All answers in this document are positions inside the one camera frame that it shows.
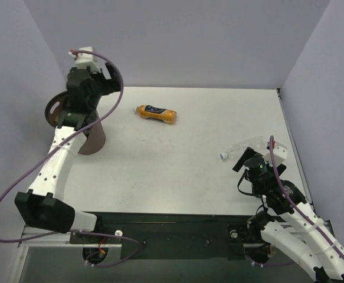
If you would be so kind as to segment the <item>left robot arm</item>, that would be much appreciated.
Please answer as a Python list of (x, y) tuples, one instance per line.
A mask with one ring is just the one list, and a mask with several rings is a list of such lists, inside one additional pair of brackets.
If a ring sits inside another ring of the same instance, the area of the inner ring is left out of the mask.
[(79, 154), (90, 155), (104, 143), (104, 131), (97, 106), (102, 96), (123, 90), (119, 70), (105, 64), (110, 78), (92, 67), (73, 67), (67, 76), (66, 91), (46, 106), (45, 118), (55, 128), (50, 156), (41, 163), (38, 176), (26, 192), (19, 192), (15, 205), (25, 224), (53, 232), (83, 231), (92, 243), (104, 236), (97, 216), (64, 203), (64, 189)]

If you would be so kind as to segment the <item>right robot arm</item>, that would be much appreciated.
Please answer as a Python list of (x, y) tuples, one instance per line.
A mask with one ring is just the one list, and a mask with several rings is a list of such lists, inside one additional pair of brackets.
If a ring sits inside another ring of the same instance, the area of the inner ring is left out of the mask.
[(344, 247), (296, 185), (280, 178), (286, 169), (281, 152), (275, 146), (262, 155), (247, 147), (233, 167), (244, 169), (241, 180), (251, 183), (249, 196), (264, 206), (247, 221), (247, 236), (281, 250), (314, 282), (344, 282)]

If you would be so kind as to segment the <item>clear plastic bottle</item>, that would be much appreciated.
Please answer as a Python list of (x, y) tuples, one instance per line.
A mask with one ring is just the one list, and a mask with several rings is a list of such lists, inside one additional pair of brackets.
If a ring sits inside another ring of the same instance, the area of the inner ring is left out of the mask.
[(223, 162), (238, 160), (248, 147), (256, 152), (264, 153), (267, 143), (268, 141), (263, 136), (252, 137), (231, 145), (228, 149), (221, 152), (219, 156)]

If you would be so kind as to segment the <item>orange juice bottle white cap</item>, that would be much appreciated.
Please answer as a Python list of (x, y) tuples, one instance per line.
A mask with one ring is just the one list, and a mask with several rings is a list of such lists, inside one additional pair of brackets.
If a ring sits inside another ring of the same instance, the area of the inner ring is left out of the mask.
[(176, 111), (151, 105), (137, 106), (133, 109), (133, 112), (141, 118), (161, 121), (166, 124), (175, 124), (177, 118)]

